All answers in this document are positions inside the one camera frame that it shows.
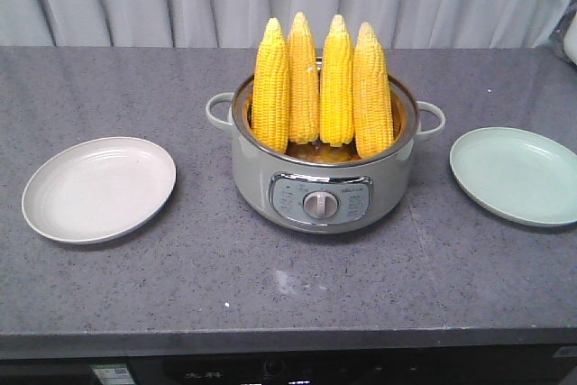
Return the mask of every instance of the control panel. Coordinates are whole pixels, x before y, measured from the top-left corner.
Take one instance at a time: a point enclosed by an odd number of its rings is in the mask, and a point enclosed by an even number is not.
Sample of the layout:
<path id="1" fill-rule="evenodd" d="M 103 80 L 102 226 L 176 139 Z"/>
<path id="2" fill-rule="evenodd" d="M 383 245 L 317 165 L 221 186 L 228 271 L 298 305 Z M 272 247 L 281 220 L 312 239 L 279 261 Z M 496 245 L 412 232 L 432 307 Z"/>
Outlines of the control panel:
<path id="1" fill-rule="evenodd" d="M 342 225 L 366 214 L 371 179 L 324 178 L 277 173 L 270 180 L 272 207 L 291 221 L 306 225 Z"/>

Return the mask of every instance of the white object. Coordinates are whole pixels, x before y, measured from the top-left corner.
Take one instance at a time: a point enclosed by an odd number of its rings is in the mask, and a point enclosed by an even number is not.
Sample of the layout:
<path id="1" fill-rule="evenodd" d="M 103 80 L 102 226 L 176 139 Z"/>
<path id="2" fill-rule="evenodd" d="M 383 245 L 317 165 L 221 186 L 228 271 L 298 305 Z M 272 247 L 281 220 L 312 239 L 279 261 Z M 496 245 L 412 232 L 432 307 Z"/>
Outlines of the white object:
<path id="1" fill-rule="evenodd" d="M 44 163 L 22 196 L 26 222 L 63 243 L 98 243 L 147 222 L 169 198 L 176 167 L 159 145 L 107 137 L 66 149 Z"/>
<path id="2" fill-rule="evenodd" d="M 546 137 L 515 128 L 481 128 L 450 153 L 463 190 L 492 213 L 523 225 L 577 221 L 577 155 Z"/>
<path id="3" fill-rule="evenodd" d="M 577 19 L 573 17 L 573 20 L 569 27 L 567 28 L 567 32 L 565 33 L 565 37 L 563 38 L 563 50 L 569 59 L 573 61 L 574 64 L 577 64 Z"/>
<path id="4" fill-rule="evenodd" d="M 134 385 L 133 376 L 124 363 L 91 365 L 102 385 Z"/>

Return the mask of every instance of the control knob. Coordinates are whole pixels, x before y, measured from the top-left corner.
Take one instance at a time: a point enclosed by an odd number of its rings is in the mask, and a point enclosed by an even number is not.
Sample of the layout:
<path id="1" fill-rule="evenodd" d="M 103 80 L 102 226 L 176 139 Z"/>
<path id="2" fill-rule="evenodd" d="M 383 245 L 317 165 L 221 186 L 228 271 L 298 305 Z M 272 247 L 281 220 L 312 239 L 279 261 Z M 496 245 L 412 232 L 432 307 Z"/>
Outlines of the control knob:
<path id="1" fill-rule="evenodd" d="M 339 200 L 333 193 L 313 191 L 305 196 L 303 208 L 309 216 L 322 220 L 336 214 L 339 209 Z"/>

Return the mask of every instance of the pot handle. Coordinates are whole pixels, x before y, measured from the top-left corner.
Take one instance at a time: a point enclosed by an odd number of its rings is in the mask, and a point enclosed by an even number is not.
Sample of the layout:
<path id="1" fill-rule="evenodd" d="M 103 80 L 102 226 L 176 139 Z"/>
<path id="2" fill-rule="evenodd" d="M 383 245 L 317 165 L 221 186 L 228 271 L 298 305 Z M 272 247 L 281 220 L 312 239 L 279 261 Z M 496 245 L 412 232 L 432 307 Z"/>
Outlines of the pot handle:
<path id="1" fill-rule="evenodd" d="M 435 117 L 439 120 L 439 125 L 436 128 L 426 131 L 421 131 L 421 123 L 419 122 L 417 127 L 417 134 L 415 135 L 417 140 L 419 140 L 420 142 L 424 142 L 425 140 L 429 140 L 430 138 L 435 137 L 440 133 L 442 133 L 444 130 L 444 121 L 445 121 L 443 110 L 441 110 L 436 105 L 426 103 L 425 101 L 417 101 L 417 106 L 419 111 L 431 113 L 435 115 Z"/>
<path id="2" fill-rule="evenodd" d="M 205 106 L 206 118 L 208 119 L 208 122 L 210 122 L 212 125 L 214 125 L 219 130 L 227 131 L 229 133 L 231 133 L 233 130 L 233 123 L 231 122 L 231 119 L 230 119 L 230 117 L 231 117 L 230 113 L 228 116 L 229 120 L 223 121 L 222 119 L 219 119 L 218 117 L 216 117 L 212 114 L 212 109 L 215 105 L 220 104 L 220 103 L 231 104 L 233 102 L 233 98 L 234 98 L 233 92 L 224 92 L 223 94 L 218 94 L 218 95 L 211 97 Z"/>

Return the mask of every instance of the corn cob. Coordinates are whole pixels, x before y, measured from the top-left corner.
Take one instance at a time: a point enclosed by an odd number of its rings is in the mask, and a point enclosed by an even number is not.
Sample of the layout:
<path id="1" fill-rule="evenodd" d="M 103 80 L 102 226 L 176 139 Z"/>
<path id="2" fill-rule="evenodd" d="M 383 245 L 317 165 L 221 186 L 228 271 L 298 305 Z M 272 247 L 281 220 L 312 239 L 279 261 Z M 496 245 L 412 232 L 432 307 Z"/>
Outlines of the corn cob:
<path id="1" fill-rule="evenodd" d="M 289 140 L 289 48 L 279 20 L 270 18 L 259 46 L 252 91 L 252 132 L 284 153 Z"/>
<path id="2" fill-rule="evenodd" d="M 353 54 L 353 114 L 357 152 L 369 158 L 393 143 L 393 117 L 385 52 L 363 23 Z"/>
<path id="3" fill-rule="evenodd" d="M 313 33 L 307 18 L 297 13 L 288 35 L 290 123 L 288 139 L 297 144 L 318 137 L 318 72 Z"/>
<path id="4" fill-rule="evenodd" d="M 353 40 L 335 15 L 325 40 L 320 90 L 320 136 L 339 147 L 353 139 Z"/>

